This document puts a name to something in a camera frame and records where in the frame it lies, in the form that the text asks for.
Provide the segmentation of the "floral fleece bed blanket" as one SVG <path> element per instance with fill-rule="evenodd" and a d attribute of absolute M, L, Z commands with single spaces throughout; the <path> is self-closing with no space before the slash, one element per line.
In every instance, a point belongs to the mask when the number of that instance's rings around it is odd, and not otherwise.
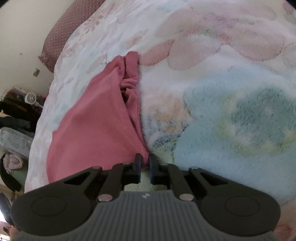
<path fill-rule="evenodd" d="M 261 190 L 281 205 L 275 229 L 295 238 L 295 8 L 290 1 L 105 1 L 67 38 L 30 150 L 25 190 L 75 164 L 48 162 L 58 127 L 116 56 L 139 54 L 147 149 Z"/>

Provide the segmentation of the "floral storage bag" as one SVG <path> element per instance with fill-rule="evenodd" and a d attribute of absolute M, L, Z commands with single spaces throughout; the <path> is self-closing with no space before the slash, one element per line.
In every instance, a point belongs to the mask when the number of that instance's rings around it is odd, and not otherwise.
<path fill-rule="evenodd" d="M 33 138 L 13 130 L 1 128 L 1 149 L 4 152 L 13 153 L 19 157 L 29 159 Z"/>

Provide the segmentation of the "mauve quilted headboard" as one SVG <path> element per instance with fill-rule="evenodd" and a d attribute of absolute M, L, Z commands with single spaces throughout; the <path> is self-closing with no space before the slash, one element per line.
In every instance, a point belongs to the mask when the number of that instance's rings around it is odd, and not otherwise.
<path fill-rule="evenodd" d="M 48 33 L 41 54 L 41 63 L 51 72 L 72 33 L 104 3 L 103 0 L 75 0 Z"/>

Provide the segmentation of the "dark hanging clothes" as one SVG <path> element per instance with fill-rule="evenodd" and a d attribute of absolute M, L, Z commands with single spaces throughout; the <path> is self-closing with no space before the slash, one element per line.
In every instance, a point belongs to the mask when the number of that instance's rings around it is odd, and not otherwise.
<path fill-rule="evenodd" d="M 20 87 L 12 87 L 1 96 L 1 112 L 14 118 L 28 121 L 31 132 L 36 131 L 37 122 L 41 116 L 42 108 L 25 103 L 25 96 L 30 93 Z"/>

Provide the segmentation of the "white standing fan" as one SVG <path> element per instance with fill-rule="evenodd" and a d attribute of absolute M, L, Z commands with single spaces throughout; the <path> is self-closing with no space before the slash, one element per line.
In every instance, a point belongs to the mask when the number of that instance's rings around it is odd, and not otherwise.
<path fill-rule="evenodd" d="M 24 101 L 26 104 L 34 105 L 39 108 L 43 108 L 43 106 L 41 104 L 39 104 L 39 102 L 37 101 L 37 96 L 32 92 L 27 93 L 25 95 Z"/>

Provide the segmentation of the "brass wall switch plate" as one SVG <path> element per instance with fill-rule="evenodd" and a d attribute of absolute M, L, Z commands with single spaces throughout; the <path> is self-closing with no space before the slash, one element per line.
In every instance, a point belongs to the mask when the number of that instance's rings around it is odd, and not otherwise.
<path fill-rule="evenodd" d="M 36 68 L 36 69 L 34 70 L 33 76 L 34 76 L 34 77 L 38 77 L 39 73 L 40 73 L 40 70 L 39 70 L 38 68 Z"/>

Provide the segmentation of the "pink turtleneck long-sleeve top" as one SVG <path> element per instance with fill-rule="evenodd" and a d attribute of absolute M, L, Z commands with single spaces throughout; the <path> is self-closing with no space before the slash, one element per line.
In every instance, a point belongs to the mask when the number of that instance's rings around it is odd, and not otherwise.
<path fill-rule="evenodd" d="M 148 159 L 142 125 L 138 53 L 117 56 L 88 84 L 53 132 L 47 176 L 55 182 L 93 166 L 104 170 Z"/>

